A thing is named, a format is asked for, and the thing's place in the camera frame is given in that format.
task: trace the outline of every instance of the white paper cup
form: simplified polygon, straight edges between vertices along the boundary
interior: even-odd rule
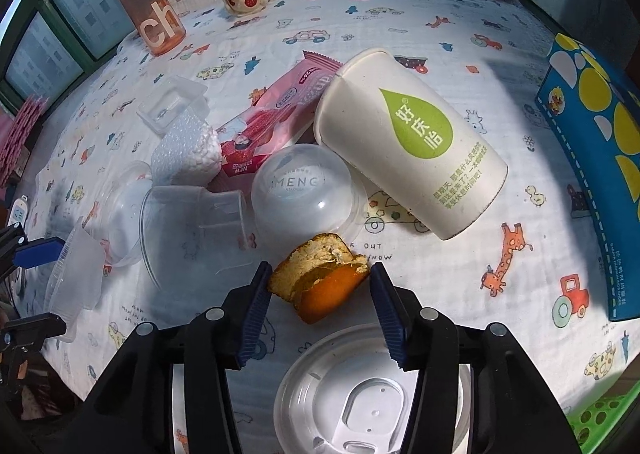
[[[338,70],[314,132],[442,240],[478,219],[507,177],[462,116],[382,48]]]

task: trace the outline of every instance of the bubble wrap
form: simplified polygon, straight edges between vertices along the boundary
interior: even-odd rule
[[[154,185],[205,187],[221,166],[218,134],[189,108],[176,118],[151,156]]]

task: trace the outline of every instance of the green leaf logo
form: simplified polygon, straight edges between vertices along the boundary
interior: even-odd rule
[[[391,115],[396,137],[410,155],[436,158],[450,148],[453,129],[445,114],[433,104],[380,88]]]

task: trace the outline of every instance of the blue box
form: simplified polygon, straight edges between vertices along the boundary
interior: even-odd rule
[[[558,34],[536,104],[584,186],[607,278],[609,320],[640,317],[640,91]]]

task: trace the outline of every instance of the pink snack wrapper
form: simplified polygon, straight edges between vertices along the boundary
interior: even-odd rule
[[[303,52],[297,63],[252,106],[217,129],[222,146],[222,171],[209,190],[242,190],[248,194],[254,174],[276,151],[294,144],[312,124],[318,100],[340,62]]]

